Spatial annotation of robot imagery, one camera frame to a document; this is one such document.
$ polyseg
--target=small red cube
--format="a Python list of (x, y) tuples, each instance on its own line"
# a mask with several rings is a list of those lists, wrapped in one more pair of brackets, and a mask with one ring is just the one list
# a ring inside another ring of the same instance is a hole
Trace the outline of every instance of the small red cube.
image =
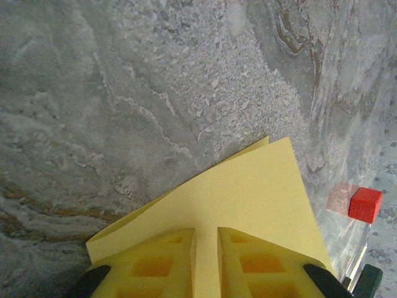
[(349, 217), (373, 224), (382, 203), (383, 193), (360, 187), (350, 200)]

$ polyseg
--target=stone texture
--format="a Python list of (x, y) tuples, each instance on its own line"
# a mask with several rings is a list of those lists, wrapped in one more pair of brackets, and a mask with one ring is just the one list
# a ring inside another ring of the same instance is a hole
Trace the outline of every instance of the stone texture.
[(391, 181), (369, 258), (395, 296), (396, 8), (0, 3), (0, 296), (61, 295), (84, 240), (266, 135), (292, 138), (339, 275), (364, 225), (326, 211), (330, 190)]

